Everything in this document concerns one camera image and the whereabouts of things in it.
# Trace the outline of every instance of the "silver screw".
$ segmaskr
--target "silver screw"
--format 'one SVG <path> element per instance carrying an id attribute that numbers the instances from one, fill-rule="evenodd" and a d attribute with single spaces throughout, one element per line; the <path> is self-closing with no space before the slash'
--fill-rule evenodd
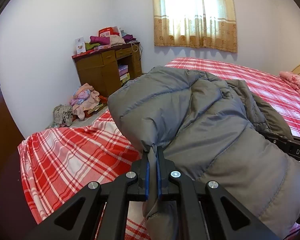
<path id="1" fill-rule="evenodd" d="M 219 187 L 219 184 L 218 184 L 218 182 L 212 180 L 212 181 L 209 181 L 208 186 L 210 188 L 217 188 L 217 187 Z"/>
<path id="2" fill-rule="evenodd" d="M 133 179 L 135 176 L 136 176 L 136 173 L 133 172 L 133 171 L 128 171 L 126 173 L 126 177 L 129 178 L 129 179 Z"/>
<path id="3" fill-rule="evenodd" d="M 179 178 L 181 176 L 181 173 L 179 171 L 173 171 L 170 174 L 174 178 Z"/>
<path id="4" fill-rule="evenodd" d="M 88 184 L 89 189 L 96 189 L 98 187 L 98 183 L 95 181 L 92 181 Z"/>

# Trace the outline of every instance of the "sheer curtain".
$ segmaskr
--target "sheer curtain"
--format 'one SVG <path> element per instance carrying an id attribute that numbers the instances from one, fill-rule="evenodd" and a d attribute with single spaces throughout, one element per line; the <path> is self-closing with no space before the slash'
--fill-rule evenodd
<path id="1" fill-rule="evenodd" d="M 237 52 L 233 0 L 153 0 L 156 46 Z"/>

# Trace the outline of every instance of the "brown desk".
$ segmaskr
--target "brown desk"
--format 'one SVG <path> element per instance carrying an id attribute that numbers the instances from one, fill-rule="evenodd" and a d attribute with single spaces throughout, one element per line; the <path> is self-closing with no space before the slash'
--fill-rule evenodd
<path id="1" fill-rule="evenodd" d="M 118 65 L 128 65 L 130 79 L 141 76 L 139 44 L 123 44 L 73 56 L 81 85 L 88 83 L 108 97 L 121 87 Z"/>

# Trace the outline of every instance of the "bed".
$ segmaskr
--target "bed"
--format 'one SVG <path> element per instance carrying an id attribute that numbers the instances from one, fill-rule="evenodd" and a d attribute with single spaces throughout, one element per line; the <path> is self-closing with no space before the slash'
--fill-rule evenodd
<path id="1" fill-rule="evenodd" d="M 269 102 L 300 137 L 300 95 L 279 77 L 224 62 L 176 58 L 167 67 L 208 71 L 223 79 L 245 80 Z M 138 152 L 120 133 L 109 111 L 90 126 L 53 128 L 35 133 L 18 147 L 22 187 L 37 223 L 92 180 L 106 183 L 129 171 Z M 131 202 L 125 239 L 150 239 L 141 203 Z M 292 233 L 299 229 L 295 225 Z"/>

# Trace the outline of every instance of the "purple box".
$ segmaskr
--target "purple box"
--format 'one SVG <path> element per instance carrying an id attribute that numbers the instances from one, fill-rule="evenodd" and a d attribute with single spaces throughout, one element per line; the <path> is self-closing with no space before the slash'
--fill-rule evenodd
<path id="1" fill-rule="evenodd" d="M 128 72 L 128 65 L 119 66 L 119 76 L 122 76 L 127 72 Z"/>

